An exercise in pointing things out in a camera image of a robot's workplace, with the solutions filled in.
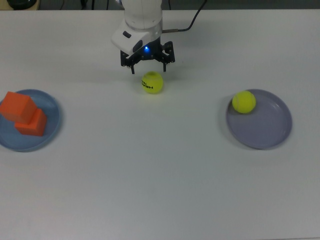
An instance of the plate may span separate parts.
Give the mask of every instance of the plate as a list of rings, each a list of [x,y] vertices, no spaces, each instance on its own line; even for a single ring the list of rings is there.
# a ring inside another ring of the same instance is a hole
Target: plate
[[[0,145],[17,152],[35,151],[47,144],[57,133],[61,122],[59,106],[56,100],[44,91],[25,89],[17,93],[30,96],[36,106],[42,109],[47,117],[44,133],[43,136],[22,135],[16,130],[13,121],[6,120],[0,114]]]
[[[226,110],[226,122],[233,136],[254,149],[269,149],[290,135],[293,121],[289,108],[276,95],[261,89],[249,89],[256,99],[252,112],[234,110],[232,100]]]

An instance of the tennis ball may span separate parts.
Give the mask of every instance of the tennis ball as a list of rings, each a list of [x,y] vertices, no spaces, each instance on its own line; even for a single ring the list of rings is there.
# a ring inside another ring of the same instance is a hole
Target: tennis ball
[[[249,91],[241,91],[234,95],[232,99],[234,110],[241,114],[250,113],[256,106],[256,98]]]
[[[156,71],[149,71],[142,77],[142,87],[149,94],[156,94],[161,91],[164,80]]]

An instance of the table surface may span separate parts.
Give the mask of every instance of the table surface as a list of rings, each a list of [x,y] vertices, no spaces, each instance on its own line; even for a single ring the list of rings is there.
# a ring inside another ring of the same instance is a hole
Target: table surface
[[[164,28],[195,11],[164,11]],[[208,10],[173,41],[164,89],[121,67],[122,11],[0,14],[0,96],[39,89],[63,124],[44,148],[0,148],[2,240],[254,240],[320,236],[320,11]],[[238,143],[225,111],[263,89],[293,129],[271,150]]]
[[[39,6],[40,6],[40,0],[37,0],[32,7],[26,10],[38,10]],[[10,7],[7,0],[0,0],[0,10],[13,10],[13,8]]]

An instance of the foam block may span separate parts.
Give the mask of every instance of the foam block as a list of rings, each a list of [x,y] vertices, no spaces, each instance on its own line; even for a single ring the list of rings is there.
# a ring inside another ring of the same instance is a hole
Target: foam block
[[[47,116],[38,108],[29,124],[16,122],[14,127],[23,135],[43,136],[46,128]]]
[[[9,121],[29,124],[36,109],[31,97],[8,91],[0,105],[0,114]]]

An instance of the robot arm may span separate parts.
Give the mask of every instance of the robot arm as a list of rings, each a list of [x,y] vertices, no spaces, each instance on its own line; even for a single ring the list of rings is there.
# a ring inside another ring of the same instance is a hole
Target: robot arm
[[[124,19],[112,43],[131,56],[162,33],[162,0],[122,0]]]
[[[122,0],[124,19],[111,41],[121,51],[121,65],[131,68],[132,74],[134,65],[143,60],[163,63],[164,72],[168,63],[175,62],[172,42],[161,45],[161,3],[162,0]]]

